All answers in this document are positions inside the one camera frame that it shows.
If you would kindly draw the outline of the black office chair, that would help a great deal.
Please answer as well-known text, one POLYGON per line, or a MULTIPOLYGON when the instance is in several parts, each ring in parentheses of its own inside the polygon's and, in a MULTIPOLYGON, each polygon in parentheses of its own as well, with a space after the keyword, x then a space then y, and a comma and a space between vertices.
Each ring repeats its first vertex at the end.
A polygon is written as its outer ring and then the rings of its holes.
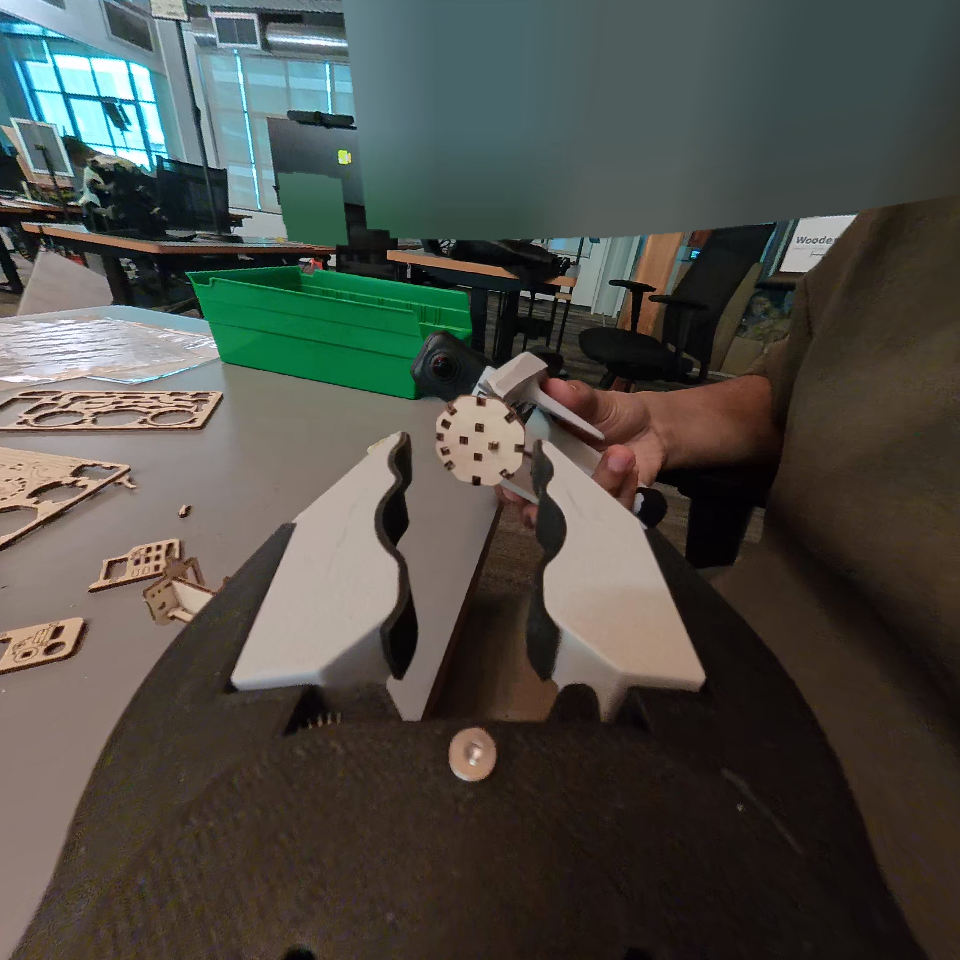
POLYGON ((654 286, 635 280, 610 280, 609 286, 630 294, 629 327, 590 327, 579 337, 583 354, 606 368, 600 389, 611 389, 618 379, 630 385, 703 384, 722 316, 750 270, 762 263, 774 232, 773 222, 714 231, 671 294, 656 294, 654 286), (639 331, 645 296, 665 306, 659 338, 639 331))

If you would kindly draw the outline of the grey desk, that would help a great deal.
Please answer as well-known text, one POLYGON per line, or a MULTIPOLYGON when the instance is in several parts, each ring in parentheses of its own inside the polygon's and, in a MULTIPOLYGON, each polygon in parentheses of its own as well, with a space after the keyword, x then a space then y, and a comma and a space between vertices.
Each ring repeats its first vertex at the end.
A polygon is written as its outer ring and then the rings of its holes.
POLYGON ((143 585, 90 593, 108 558, 179 538, 207 582, 222 584, 282 523, 348 473, 375 442, 410 434, 410 527, 400 551, 419 640, 390 696, 406 721, 431 711, 438 676, 498 520, 493 492, 457 483, 432 441, 434 400, 409 401, 210 362, 158 381, 222 393, 199 431, 16 434, 2 446, 127 464, 110 486, 2 551, 2 630, 83 618, 77 654, 2 678, 2 958, 50 882, 107 740, 179 628, 157 626, 143 585), (181 506, 192 505, 185 519, 181 506))

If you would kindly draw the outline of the green plastic bin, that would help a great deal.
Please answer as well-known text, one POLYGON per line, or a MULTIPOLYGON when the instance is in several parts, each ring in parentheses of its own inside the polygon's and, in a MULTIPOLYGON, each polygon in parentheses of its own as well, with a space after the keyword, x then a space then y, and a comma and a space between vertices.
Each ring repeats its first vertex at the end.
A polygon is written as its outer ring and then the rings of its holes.
POLYGON ((222 362, 265 373, 414 401, 426 339, 473 339, 462 291, 297 266, 188 278, 222 362))

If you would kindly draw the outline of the person's right hand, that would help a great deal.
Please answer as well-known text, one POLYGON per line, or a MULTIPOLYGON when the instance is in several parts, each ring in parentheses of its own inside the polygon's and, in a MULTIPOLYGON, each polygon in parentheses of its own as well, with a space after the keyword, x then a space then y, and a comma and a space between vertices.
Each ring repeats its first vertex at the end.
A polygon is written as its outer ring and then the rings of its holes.
POLYGON ((596 438, 576 426, 558 430, 599 452, 595 483, 629 511, 641 487, 651 487, 667 465, 666 441, 655 426, 654 410, 641 393, 596 390, 580 381, 550 378, 542 391, 603 435, 596 438))

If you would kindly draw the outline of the clear plastic sheet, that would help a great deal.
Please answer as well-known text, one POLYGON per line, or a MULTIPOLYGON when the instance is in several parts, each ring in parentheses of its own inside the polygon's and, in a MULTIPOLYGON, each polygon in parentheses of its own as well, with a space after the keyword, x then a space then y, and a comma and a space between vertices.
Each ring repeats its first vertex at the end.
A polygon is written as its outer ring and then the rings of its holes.
POLYGON ((207 333, 97 316, 22 316, 2 319, 2 388, 92 378, 143 383, 218 361, 207 333))

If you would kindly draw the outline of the black computer monitor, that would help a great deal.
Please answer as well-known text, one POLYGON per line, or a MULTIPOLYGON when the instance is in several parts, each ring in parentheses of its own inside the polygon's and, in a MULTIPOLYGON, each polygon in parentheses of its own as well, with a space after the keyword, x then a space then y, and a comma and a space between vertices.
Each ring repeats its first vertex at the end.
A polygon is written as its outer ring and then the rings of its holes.
POLYGON ((231 228, 227 170, 159 156, 158 206, 168 230, 226 234, 231 228))

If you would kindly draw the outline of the person's olive shirt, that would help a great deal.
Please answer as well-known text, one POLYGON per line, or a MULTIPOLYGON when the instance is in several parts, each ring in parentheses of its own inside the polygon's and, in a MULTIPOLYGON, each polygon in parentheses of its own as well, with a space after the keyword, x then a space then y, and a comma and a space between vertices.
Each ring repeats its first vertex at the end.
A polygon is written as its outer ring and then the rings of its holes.
POLYGON ((930 958, 958 958, 959 200, 859 214, 798 283, 758 546, 714 586, 823 727, 930 958))

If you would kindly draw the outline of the white wall sign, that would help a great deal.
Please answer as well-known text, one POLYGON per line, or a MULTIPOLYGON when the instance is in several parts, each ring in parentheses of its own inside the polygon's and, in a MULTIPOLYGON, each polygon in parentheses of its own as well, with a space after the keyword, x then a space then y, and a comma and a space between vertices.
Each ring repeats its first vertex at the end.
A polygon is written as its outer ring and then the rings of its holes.
POLYGON ((813 269, 834 248, 857 216, 853 213, 799 219, 779 261, 779 272, 802 275, 813 269))

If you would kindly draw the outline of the wooden sheet with jagged cutouts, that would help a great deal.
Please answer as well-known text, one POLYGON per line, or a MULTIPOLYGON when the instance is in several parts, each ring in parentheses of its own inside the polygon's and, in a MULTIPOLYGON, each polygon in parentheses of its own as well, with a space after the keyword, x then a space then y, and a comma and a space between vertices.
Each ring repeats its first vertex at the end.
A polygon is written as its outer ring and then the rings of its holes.
POLYGON ((1 448, 1 512, 28 513, 1 535, 8 549, 44 524, 97 495, 108 486, 133 488, 129 464, 1 448))

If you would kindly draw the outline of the wooden table with clutter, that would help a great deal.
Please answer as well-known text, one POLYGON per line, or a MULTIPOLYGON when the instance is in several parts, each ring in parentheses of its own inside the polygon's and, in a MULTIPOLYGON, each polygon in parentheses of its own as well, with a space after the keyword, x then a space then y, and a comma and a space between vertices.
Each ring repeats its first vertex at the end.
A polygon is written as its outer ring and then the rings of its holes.
POLYGON ((579 264, 569 258, 536 241, 461 241, 449 244, 447 249, 440 242, 426 245, 417 250, 389 250, 387 258, 394 265, 469 291, 471 342, 479 353, 486 348, 489 296, 498 294, 500 304, 490 354, 495 365, 512 357, 519 333, 526 341, 551 335, 556 313, 552 312, 549 321, 535 320, 538 295, 564 301, 561 321, 566 322, 579 276, 579 264))

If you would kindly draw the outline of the dark display screen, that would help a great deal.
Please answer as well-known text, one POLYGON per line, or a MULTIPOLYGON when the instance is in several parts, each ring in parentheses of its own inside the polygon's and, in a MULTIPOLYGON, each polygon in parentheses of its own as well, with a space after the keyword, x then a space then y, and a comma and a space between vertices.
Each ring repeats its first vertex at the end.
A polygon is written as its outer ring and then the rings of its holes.
POLYGON ((289 240, 354 246, 366 229, 359 135, 355 129, 267 120, 274 188, 289 240))

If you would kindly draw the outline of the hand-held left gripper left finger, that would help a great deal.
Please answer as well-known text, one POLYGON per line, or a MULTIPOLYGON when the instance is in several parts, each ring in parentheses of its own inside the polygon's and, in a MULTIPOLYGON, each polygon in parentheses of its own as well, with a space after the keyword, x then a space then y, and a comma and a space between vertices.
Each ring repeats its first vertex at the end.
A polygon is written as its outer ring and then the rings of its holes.
POLYGON ((397 432, 294 520, 233 668, 236 690, 349 691, 405 677, 418 643, 399 550, 411 482, 411 438, 397 432))

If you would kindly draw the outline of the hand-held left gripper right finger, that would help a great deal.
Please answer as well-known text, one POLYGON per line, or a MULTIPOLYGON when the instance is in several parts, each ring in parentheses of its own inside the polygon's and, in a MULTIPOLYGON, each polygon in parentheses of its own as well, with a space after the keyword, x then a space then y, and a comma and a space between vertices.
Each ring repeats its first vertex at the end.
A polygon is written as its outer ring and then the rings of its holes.
POLYGON ((705 668, 642 523, 554 443, 534 444, 534 574, 526 649, 542 681, 592 691, 613 721, 631 690, 697 693, 705 668))

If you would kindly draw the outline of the tablet on stand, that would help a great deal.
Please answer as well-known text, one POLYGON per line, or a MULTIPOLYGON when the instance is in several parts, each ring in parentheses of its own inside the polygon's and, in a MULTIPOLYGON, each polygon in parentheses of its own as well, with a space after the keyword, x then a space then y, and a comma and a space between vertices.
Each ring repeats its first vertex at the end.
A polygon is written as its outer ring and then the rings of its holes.
POLYGON ((64 139, 53 124, 12 117, 7 134, 33 178, 53 177, 58 182, 75 178, 64 139))

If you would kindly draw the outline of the long wooden background table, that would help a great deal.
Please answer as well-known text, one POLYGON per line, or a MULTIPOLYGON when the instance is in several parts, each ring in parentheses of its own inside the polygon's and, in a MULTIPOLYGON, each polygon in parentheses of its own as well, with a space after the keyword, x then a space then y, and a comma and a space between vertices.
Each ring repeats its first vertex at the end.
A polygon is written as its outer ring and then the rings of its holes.
POLYGON ((266 238, 217 239, 211 242, 179 239, 142 239, 89 231, 81 224, 30 222, 22 230, 35 239, 54 241, 71 253, 102 258, 103 270, 113 302, 133 306, 132 282, 122 260, 146 258, 155 267, 162 305, 171 302, 169 279, 194 272, 232 271, 298 266, 303 259, 318 260, 327 266, 335 254, 333 246, 313 246, 266 238))

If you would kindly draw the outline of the small wooden panel with windows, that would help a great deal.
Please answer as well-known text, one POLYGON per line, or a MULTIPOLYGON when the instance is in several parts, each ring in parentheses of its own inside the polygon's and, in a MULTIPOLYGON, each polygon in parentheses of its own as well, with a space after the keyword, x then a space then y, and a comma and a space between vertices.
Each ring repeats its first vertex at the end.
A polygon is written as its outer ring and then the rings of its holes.
POLYGON ((166 538, 133 546, 121 556, 107 558, 102 562, 98 579, 87 588, 88 592, 96 594, 160 578, 168 566, 182 558, 183 546, 179 538, 166 538))

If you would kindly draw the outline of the wooden sheet with round cutouts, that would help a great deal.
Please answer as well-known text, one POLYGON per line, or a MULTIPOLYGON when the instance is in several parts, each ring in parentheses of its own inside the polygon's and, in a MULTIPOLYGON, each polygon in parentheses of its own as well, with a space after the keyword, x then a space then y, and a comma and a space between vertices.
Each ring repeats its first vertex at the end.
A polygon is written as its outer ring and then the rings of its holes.
POLYGON ((1 404, 3 433, 201 430, 218 391, 22 390, 1 404))

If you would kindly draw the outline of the round wooden slotted disc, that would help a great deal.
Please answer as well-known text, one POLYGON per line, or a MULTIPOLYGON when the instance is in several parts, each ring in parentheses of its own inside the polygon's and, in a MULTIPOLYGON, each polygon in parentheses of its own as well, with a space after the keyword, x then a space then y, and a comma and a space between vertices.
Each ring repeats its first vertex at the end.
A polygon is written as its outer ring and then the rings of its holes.
POLYGON ((522 468, 525 425, 495 396, 462 395, 448 402, 436 422, 436 452, 442 467, 474 487, 496 487, 522 468))

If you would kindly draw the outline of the small wooden engraved panel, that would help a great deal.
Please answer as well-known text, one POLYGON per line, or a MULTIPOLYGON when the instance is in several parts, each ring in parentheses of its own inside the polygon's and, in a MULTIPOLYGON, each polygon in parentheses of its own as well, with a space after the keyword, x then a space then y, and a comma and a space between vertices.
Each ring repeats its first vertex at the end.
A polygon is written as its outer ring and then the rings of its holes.
POLYGON ((86 628, 86 620, 76 617, 2 632, 1 675, 48 666, 74 656, 86 628))

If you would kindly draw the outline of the person's right forearm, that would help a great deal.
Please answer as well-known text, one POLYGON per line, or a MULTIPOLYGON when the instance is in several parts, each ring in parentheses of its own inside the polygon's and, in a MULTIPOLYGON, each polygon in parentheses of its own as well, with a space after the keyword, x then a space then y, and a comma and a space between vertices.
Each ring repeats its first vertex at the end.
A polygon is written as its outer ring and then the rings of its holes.
POLYGON ((784 432, 775 417, 772 383, 764 376, 649 392, 645 402, 660 450, 653 476, 781 459, 784 432))

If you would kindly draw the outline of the small wooden box assembly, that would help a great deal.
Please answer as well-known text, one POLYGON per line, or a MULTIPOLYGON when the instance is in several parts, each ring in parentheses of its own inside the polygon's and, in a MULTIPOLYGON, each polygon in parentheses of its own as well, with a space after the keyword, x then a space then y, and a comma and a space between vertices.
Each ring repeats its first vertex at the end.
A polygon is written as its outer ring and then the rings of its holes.
POLYGON ((191 557, 170 561, 143 598, 153 623, 164 626, 189 624, 218 592, 207 585, 198 559, 191 557))

